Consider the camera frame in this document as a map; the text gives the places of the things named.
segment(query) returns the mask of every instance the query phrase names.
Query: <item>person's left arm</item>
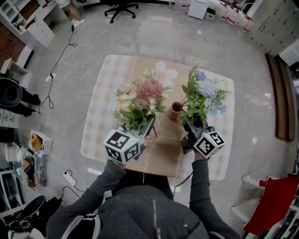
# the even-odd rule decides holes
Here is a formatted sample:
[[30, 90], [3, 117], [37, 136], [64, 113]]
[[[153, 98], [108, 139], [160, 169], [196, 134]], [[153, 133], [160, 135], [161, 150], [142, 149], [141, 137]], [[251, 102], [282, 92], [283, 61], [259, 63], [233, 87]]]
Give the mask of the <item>person's left arm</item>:
[[113, 190], [125, 174], [125, 169], [108, 160], [104, 172], [97, 177], [82, 197], [73, 204], [59, 209], [49, 219], [48, 239], [61, 238], [78, 216], [94, 212], [102, 204], [104, 192]]

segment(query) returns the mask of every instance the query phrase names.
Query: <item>gray floor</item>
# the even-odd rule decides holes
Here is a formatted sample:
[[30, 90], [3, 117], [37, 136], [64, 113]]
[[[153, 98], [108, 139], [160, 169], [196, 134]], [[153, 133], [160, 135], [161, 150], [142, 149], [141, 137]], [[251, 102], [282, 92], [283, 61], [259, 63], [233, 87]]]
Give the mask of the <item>gray floor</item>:
[[[111, 27], [104, 17], [107, 6], [92, 7], [83, 12], [86, 22], [75, 30], [71, 42], [78, 46]], [[174, 14], [172, 9], [141, 7], [136, 19], [122, 14], [110, 30], [88, 46], [74, 52], [71, 64], [60, 64], [70, 74], [81, 67], [89, 72], [83, 83], [83, 91], [92, 93], [100, 67], [106, 55], [123, 54], [147, 56], [193, 65], [201, 63], [202, 68], [231, 78], [235, 82], [235, 127], [233, 144], [227, 174], [222, 181], [211, 182], [211, 198], [221, 217], [242, 234], [242, 222], [229, 210], [232, 205], [261, 195], [261, 191], [242, 183], [243, 175], [265, 178], [267, 175], [282, 176], [292, 163], [293, 144], [287, 144], [274, 137], [275, 109], [271, 78], [264, 55], [248, 45], [234, 27], [216, 19], [214, 22], [200, 21], [186, 15]], [[43, 100], [49, 84], [41, 84], [50, 74], [51, 68], [64, 49], [70, 33], [70, 21], [57, 24], [55, 38], [47, 49], [38, 48], [28, 69], [33, 72], [31, 92], [37, 92]], [[65, 72], [55, 68], [55, 81], [61, 80]], [[53, 139], [51, 154], [47, 157], [48, 184], [38, 188], [38, 193], [48, 198], [61, 195], [61, 189], [69, 185], [63, 171], [71, 169], [78, 183], [84, 182], [74, 169], [74, 161], [80, 155], [82, 138], [81, 119], [87, 113], [90, 97], [80, 93], [80, 81], [86, 70], [81, 70], [59, 86], [53, 86], [51, 99], [41, 107], [42, 115], [22, 117], [20, 122], [21, 140], [28, 143], [31, 129], [41, 131]], [[93, 168], [95, 161], [81, 158], [77, 167], [91, 183], [91, 174], [86, 168]], [[104, 165], [98, 164], [97, 170]], [[181, 179], [170, 178], [176, 185]], [[185, 183], [175, 199], [188, 205], [190, 181]], [[65, 192], [64, 205], [76, 200], [71, 191]], [[242, 206], [249, 214], [254, 205]]]

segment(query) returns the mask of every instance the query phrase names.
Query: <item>gray sleeve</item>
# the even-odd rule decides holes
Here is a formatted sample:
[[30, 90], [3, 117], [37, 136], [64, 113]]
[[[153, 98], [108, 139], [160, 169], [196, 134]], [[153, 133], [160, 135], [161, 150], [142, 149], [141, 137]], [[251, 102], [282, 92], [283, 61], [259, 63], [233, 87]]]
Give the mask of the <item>gray sleeve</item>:
[[220, 218], [211, 202], [207, 159], [193, 162], [192, 167], [190, 209], [201, 219], [209, 233], [219, 234], [225, 239], [240, 239], [240, 236]]
[[104, 172], [97, 177], [82, 197], [73, 204], [60, 208], [49, 219], [46, 228], [47, 238], [61, 238], [75, 218], [94, 212], [102, 204], [104, 192], [113, 190], [126, 172], [125, 169], [120, 169], [108, 160]]

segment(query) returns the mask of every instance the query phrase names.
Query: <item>checkered tablecloth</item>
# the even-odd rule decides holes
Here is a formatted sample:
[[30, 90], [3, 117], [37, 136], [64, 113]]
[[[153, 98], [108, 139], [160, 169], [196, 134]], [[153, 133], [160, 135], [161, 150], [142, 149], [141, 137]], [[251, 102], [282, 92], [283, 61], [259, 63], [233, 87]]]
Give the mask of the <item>checkered tablecloth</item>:
[[[111, 115], [111, 111], [117, 108], [117, 98], [114, 94], [121, 84], [142, 77], [149, 68], [157, 70], [156, 79], [161, 83], [174, 87], [167, 91], [168, 97], [164, 101], [166, 107], [184, 98], [181, 85], [187, 83], [191, 66], [138, 56], [108, 55], [100, 70], [87, 113], [81, 144], [83, 156], [101, 162], [107, 161], [108, 156], [103, 140], [111, 128], [117, 128], [119, 125]], [[233, 138], [234, 82], [212, 72], [201, 71], [209, 79], [223, 80], [219, 83], [222, 89], [231, 92], [225, 102], [226, 113], [208, 118], [209, 125], [215, 127], [226, 143], [209, 160], [210, 180], [221, 180], [226, 174]], [[192, 172], [191, 163], [194, 160], [194, 152], [186, 155], [182, 152], [180, 147], [180, 139], [184, 134], [182, 126], [172, 123], [165, 117], [165, 114], [161, 114], [157, 116], [155, 128], [158, 138], [154, 137], [151, 132], [146, 140], [147, 148], [143, 154], [138, 161], [130, 160], [126, 168], [170, 177], [187, 177]]]

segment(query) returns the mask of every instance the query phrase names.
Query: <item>cube with fiducial markers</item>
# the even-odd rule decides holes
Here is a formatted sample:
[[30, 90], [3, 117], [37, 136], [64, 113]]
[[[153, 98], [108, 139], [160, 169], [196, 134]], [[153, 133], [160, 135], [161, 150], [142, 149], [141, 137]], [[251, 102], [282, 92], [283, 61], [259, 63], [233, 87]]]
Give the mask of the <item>cube with fiducial markers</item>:
[[108, 156], [122, 164], [140, 154], [139, 139], [115, 129], [109, 132], [103, 143]]
[[216, 154], [223, 145], [225, 145], [224, 140], [216, 131], [213, 131], [202, 134], [193, 147], [205, 158], [209, 158]]

